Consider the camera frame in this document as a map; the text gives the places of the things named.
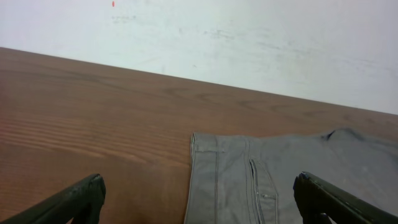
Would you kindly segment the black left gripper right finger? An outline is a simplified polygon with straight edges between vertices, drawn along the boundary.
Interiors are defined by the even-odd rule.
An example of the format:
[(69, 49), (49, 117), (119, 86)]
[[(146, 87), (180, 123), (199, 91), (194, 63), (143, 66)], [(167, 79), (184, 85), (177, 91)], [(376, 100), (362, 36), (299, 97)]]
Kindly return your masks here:
[(331, 183), (301, 172), (293, 186), (303, 224), (396, 224), (397, 217)]

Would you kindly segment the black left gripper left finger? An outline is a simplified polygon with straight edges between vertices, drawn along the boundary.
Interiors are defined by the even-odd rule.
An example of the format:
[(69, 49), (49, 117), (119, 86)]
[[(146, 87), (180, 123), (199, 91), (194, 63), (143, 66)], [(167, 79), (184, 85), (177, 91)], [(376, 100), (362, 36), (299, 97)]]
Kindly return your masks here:
[(106, 187), (102, 176), (91, 174), (1, 223), (97, 224), (105, 195)]

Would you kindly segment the grey shorts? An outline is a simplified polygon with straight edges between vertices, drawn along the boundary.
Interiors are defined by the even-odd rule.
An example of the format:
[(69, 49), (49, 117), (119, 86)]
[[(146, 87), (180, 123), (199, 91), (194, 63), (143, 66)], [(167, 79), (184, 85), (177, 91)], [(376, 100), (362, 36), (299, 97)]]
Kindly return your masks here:
[(301, 223), (294, 180), (310, 172), (397, 213), (397, 144), (350, 128), (272, 138), (195, 133), (186, 223)]

